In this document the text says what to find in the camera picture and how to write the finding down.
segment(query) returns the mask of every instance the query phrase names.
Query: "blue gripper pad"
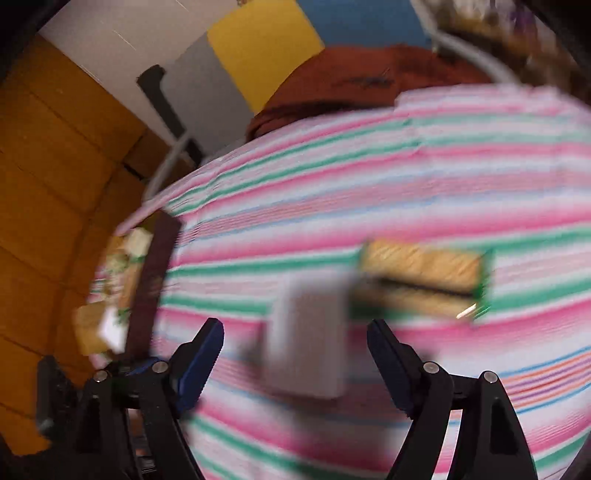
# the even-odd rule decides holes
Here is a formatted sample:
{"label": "blue gripper pad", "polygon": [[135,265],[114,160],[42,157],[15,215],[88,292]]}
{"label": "blue gripper pad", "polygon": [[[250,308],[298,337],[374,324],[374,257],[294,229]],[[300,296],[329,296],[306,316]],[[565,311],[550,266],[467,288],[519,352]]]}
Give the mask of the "blue gripper pad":
{"label": "blue gripper pad", "polygon": [[170,386],[176,393],[178,415],[192,410],[223,346],[223,324],[207,319],[190,343],[180,345],[170,358]]}

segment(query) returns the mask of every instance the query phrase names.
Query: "screw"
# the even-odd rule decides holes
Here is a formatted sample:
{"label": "screw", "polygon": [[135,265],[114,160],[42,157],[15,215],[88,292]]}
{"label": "screw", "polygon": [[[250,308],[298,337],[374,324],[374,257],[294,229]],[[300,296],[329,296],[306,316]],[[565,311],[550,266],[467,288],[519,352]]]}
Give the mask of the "screw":
{"label": "screw", "polygon": [[499,380],[499,377],[496,376],[496,373],[494,372],[484,372],[484,379],[488,382],[488,383],[494,383],[497,380]]}
{"label": "screw", "polygon": [[434,362],[427,362],[423,365],[423,370],[425,370],[425,372],[428,374],[436,374],[439,372],[439,365]]}
{"label": "screw", "polygon": [[92,378],[95,382],[100,383],[109,378],[109,374],[105,370],[99,370]]}
{"label": "screw", "polygon": [[163,374],[166,372],[166,370],[168,370],[168,363],[162,361],[156,362],[154,365],[152,365],[152,370],[157,374]]}

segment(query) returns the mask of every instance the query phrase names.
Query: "blue panel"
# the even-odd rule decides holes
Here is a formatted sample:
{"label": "blue panel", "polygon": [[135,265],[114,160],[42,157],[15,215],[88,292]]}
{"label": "blue panel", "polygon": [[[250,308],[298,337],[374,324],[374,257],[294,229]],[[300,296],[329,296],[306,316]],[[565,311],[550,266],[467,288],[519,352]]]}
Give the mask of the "blue panel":
{"label": "blue panel", "polygon": [[409,0],[297,0],[327,47],[387,47],[431,42]]}

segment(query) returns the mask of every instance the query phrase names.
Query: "striped tablecloth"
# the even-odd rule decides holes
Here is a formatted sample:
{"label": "striped tablecloth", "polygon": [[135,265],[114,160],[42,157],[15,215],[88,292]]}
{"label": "striped tablecloth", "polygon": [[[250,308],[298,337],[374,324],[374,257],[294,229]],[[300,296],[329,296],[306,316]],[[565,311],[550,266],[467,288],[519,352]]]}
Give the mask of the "striped tablecloth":
{"label": "striped tablecloth", "polygon": [[[449,372],[496,371],[540,479],[561,476],[591,424],[591,115],[552,89],[417,90],[395,108],[313,118],[264,136],[169,187],[182,218],[154,332],[167,356],[209,317],[222,354],[187,426],[208,478],[383,478],[409,422],[351,310],[346,395],[276,395],[259,351],[286,273],[353,265],[384,236],[492,248],[490,312],[473,325],[387,313],[402,342]],[[452,413],[434,478],[452,459]]]}

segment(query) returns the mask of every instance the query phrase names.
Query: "red cloth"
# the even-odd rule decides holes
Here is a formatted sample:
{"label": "red cloth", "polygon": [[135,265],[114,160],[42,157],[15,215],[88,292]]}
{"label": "red cloth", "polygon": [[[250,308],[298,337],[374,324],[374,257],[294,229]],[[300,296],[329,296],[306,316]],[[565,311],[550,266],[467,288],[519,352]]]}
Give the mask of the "red cloth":
{"label": "red cloth", "polygon": [[406,90],[489,82],[468,62],[444,59],[424,48],[329,47],[296,68],[281,84],[252,119],[246,139],[302,118],[391,106]]}

